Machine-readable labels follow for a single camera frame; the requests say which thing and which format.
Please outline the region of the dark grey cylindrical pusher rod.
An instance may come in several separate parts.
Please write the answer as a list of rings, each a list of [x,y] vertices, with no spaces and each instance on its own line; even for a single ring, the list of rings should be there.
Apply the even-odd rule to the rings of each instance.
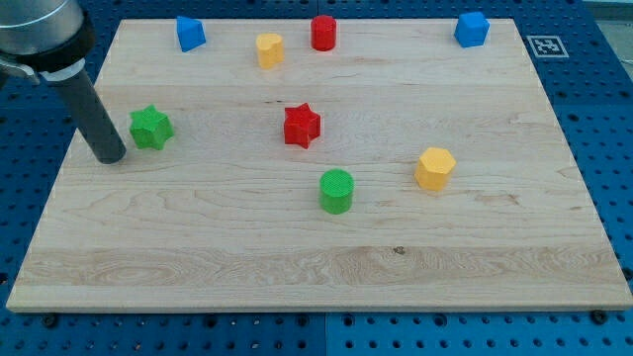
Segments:
[[[120,161],[127,149],[88,73],[83,68],[62,70],[50,73],[47,81],[65,104],[96,159],[103,164]]]

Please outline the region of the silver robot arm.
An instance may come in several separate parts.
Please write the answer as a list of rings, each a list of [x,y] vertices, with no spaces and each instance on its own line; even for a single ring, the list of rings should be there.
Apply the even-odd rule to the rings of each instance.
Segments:
[[[1,2],[1,82],[44,79],[65,104],[96,159],[120,161],[125,144],[87,71],[85,57],[96,33],[76,0],[4,0]]]

